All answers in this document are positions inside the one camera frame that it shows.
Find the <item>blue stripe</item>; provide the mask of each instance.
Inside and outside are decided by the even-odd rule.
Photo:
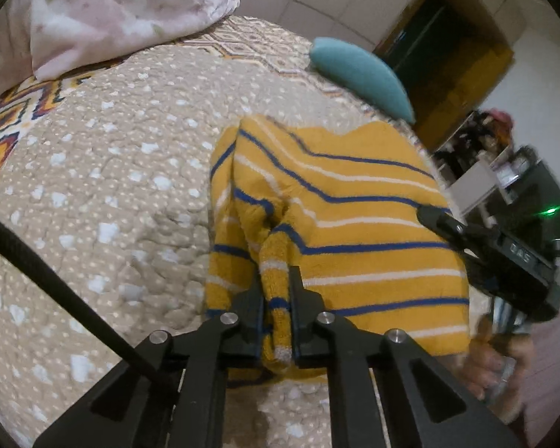
[[[272,202],[266,199],[256,199],[255,197],[251,197],[239,188],[234,189],[234,198],[250,203],[251,205],[261,205],[268,216],[274,214],[274,206],[272,205]]]
[[[267,306],[270,310],[277,310],[279,308],[290,310],[290,304],[284,298],[280,298],[278,296],[270,299],[270,301],[267,302]]]
[[[406,205],[410,205],[413,207],[419,207],[419,203],[415,200],[406,198],[406,197],[398,197],[396,195],[361,195],[361,196],[349,196],[349,197],[333,197],[332,195],[326,194],[322,190],[318,189],[316,186],[312,185],[311,183],[307,182],[305,179],[300,177],[298,174],[285,168],[278,159],[270,152],[266,146],[260,142],[255,136],[251,135],[245,130],[239,131],[240,135],[243,135],[247,140],[255,144],[263,153],[266,154],[267,158],[274,164],[274,166],[285,174],[293,177],[296,181],[298,181],[303,187],[305,187],[308,191],[313,192],[314,194],[321,197],[324,201],[328,203],[351,203],[351,202],[398,202],[404,203]]]
[[[381,305],[363,305],[361,307],[338,308],[330,310],[336,315],[343,317],[354,317],[356,315],[365,315],[367,313],[388,312],[391,310],[402,310],[414,307],[439,307],[442,305],[469,305],[468,298],[459,298],[456,296],[444,296],[441,298],[420,298],[418,300],[407,300],[392,304]]]
[[[404,249],[451,249],[446,242],[426,242],[426,241],[409,241],[409,242],[386,242],[382,244],[337,244],[329,246],[310,247],[305,244],[303,238],[293,226],[282,223],[272,230],[272,233],[285,232],[288,237],[299,248],[301,254],[349,254],[357,252],[379,252],[379,251],[401,251]]]
[[[288,134],[294,141],[296,141],[297,145],[301,149],[301,151],[309,156],[315,156],[318,158],[330,158],[332,160],[344,160],[347,162],[357,162],[357,163],[366,163],[366,164],[377,164],[377,165],[392,165],[394,167],[401,167],[401,168],[408,168],[409,170],[413,170],[415,172],[421,173],[431,179],[433,179],[433,175],[431,173],[426,172],[420,168],[414,167],[413,165],[409,165],[403,162],[397,162],[394,160],[379,160],[376,158],[359,158],[356,156],[348,156],[348,155],[329,155],[327,153],[315,153],[309,149],[309,147],[305,144],[305,142],[295,133],[288,131],[284,126],[280,123],[277,123],[274,120],[271,120],[272,123],[280,130],[284,131],[284,133]]]
[[[222,252],[223,254],[242,257],[243,259],[251,261],[251,255],[249,255],[249,251],[245,251],[245,249],[241,249],[236,246],[229,246],[227,244],[214,244],[214,246],[212,247],[212,252]]]
[[[224,163],[224,160],[230,156],[230,154],[234,151],[234,147],[236,146],[236,142],[233,141],[232,145],[230,145],[226,151],[218,158],[218,161],[211,167],[211,171],[209,172],[209,181],[214,177],[214,174],[218,171],[219,167]]]

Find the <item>yellow striped sweater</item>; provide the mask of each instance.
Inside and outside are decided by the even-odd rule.
[[[432,355],[464,351],[468,285],[458,255],[417,221],[447,202],[409,142],[384,122],[342,136],[263,116],[228,128],[212,156],[215,240],[210,316],[230,307],[258,267],[270,332],[264,365],[291,359],[288,268],[327,310],[360,329],[401,328]]]

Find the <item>teal cushion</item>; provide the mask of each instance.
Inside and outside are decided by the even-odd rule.
[[[382,59],[356,45],[328,37],[316,38],[309,56],[323,76],[393,118],[415,122],[407,91]]]

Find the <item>green light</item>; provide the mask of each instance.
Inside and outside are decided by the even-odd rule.
[[[538,215],[551,217],[552,215],[554,215],[554,214],[555,214],[556,212],[558,212],[559,210],[560,210],[560,206],[557,206],[557,207],[550,207],[549,209],[545,210],[544,212],[539,212]]]

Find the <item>black cable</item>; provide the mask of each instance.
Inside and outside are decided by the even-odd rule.
[[[176,393],[171,381],[140,356],[12,230],[0,222],[0,255],[33,281],[46,295],[75,317],[118,356],[166,392]]]

